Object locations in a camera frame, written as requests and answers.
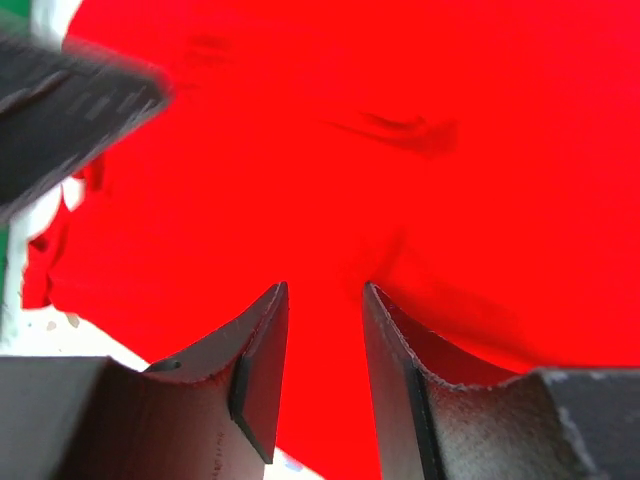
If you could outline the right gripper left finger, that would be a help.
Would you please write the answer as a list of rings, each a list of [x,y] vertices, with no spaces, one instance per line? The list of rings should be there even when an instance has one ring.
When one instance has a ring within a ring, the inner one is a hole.
[[[142,372],[108,357],[1,360],[5,479],[260,479],[274,457],[288,287]]]

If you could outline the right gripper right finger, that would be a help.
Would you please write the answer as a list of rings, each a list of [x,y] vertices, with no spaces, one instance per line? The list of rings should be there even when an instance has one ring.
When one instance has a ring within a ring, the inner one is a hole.
[[[639,373],[515,374],[363,290],[363,326],[386,479],[635,479]]]

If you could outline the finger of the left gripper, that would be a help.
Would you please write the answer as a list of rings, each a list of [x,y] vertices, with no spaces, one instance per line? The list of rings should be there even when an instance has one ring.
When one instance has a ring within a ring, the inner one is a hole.
[[[1,37],[1,217],[11,219],[167,108],[148,65]]]

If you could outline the red t shirt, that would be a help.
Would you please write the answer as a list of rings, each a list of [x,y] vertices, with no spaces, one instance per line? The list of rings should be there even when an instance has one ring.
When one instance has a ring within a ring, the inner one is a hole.
[[[639,363],[635,1],[85,1],[169,108],[29,244],[26,309],[153,362],[290,292],[279,447],[381,475],[361,293],[515,372]]]

